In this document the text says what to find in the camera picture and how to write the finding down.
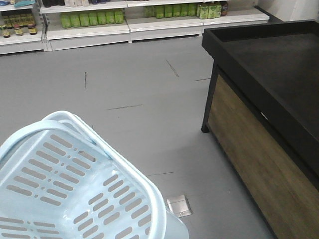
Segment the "gray floor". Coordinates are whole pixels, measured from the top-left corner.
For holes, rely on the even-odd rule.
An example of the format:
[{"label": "gray floor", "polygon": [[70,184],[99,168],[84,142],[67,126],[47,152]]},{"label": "gray floor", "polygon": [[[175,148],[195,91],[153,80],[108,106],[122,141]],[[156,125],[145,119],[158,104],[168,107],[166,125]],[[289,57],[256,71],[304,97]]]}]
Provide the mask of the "gray floor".
[{"label": "gray floor", "polygon": [[73,112],[164,198],[187,195],[191,239],[270,239],[219,145],[200,131],[212,63],[200,37],[2,56],[0,142],[53,111]]}]

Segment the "black counter top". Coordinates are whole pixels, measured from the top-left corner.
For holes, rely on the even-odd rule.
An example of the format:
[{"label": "black counter top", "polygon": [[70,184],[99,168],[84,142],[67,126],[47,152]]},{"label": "black counter top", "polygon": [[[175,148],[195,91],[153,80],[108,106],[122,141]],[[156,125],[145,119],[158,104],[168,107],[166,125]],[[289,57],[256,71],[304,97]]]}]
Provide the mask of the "black counter top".
[{"label": "black counter top", "polygon": [[319,24],[206,29],[203,47],[319,176]]}]

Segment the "green container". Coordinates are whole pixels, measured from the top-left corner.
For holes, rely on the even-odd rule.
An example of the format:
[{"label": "green container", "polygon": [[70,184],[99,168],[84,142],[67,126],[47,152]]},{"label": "green container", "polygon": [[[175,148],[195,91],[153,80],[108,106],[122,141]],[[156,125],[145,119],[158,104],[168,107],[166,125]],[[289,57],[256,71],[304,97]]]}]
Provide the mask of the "green container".
[{"label": "green container", "polygon": [[188,3],[183,3],[181,5],[180,16],[187,16],[187,15],[188,15]]},{"label": "green container", "polygon": [[153,16],[153,6],[145,6],[144,17],[152,17],[152,16]]},{"label": "green container", "polygon": [[152,16],[156,16],[156,6],[152,6]]},{"label": "green container", "polygon": [[172,17],[173,16],[173,5],[172,4],[168,4],[165,5],[165,17]]},{"label": "green container", "polygon": [[220,17],[220,15],[221,15],[221,3],[218,1],[215,4],[216,4],[216,16],[215,17]]},{"label": "green container", "polygon": [[124,14],[123,14],[122,9],[115,9],[114,18],[115,18],[116,24],[121,24],[124,22]]},{"label": "green container", "polygon": [[206,4],[203,4],[200,7],[200,14],[199,14],[199,18],[200,19],[207,19],[208,17],[208,6]]},{"label": "green container", "polygon": [[99,25],[106,24],[106,15],[104,11],[98,11],[98,24]]},{"label": "green container", "polygon": [[196,16],[196,4],[195,3],[188,4],[188,16]]},{"label": "green container", "polygon": [[89,26],[90,25],[89,14],[87,12],[81,12],[79,14],[79,16],[80,16],[81,26]]},{"label": "green container", "polygon": [[200,7],[201,7],[201,3],[197,4],[197,14],[196,14],[197,17],[199,17],[200,15]]},{"label": "green container", "polygon": [[216,10],[217,10],[217,6],[214,3],[211,3],[208,6],[208,19],[213,19],[216,17]]},{"label": "green container", "polygon": [[70,19],[71,19],[71,25],[72,27],[80,27],[80,18],[77,13],[71,13],[70,14]]},{"label": "green container", "polygon": [[72,27],[72,24],[71,24],[71,19],[70,19],[70,16],[66,13],[62,13],[60,15],[60,19],[61,19],[61,24],[62,24],[62,27],[63,28],[70,28]]},{"label": "green container", "polygon": [[91,26],[96,26],[99,24],[98,22],[98,15],[96,11],[90,11],[89,12],[89,19],[90,19],[90,25]]},{"label": "green container", "polygon": [[115,23],[114,12],[112,10],[106,11],[106,22],[107,22],[107,24],[114,24]]},{"label": "green container", "polygon": [[164,5],[156,6],[156,18],[164,17]]},{"label": "green container", "polygon": [[173,5],[173,17],[179,17],[181,11],[181,4],[174,4]]}]

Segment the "wooden panel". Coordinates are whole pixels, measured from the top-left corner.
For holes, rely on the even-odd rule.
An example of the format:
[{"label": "wooden panel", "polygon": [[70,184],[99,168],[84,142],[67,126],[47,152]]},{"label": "wooden panel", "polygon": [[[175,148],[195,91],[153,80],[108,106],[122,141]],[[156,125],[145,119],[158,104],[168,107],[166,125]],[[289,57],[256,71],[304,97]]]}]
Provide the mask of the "wooden panel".
[{"label": "wooden panel", "polygon": [[208,125],[279,239],[319,238],[319,192],[218,76]]}]

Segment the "shopping basket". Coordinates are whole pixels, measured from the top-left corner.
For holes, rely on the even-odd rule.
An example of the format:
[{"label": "shopping basket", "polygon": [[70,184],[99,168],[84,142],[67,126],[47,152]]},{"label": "shopping basket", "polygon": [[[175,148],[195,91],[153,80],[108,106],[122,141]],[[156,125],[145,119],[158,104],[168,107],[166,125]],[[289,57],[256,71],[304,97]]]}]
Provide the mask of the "shopping basket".
[{"label": "shopping basket", "polygon": [[0,148],[0,238],[188,239],[188,231],[147,177],[59,111]]}]

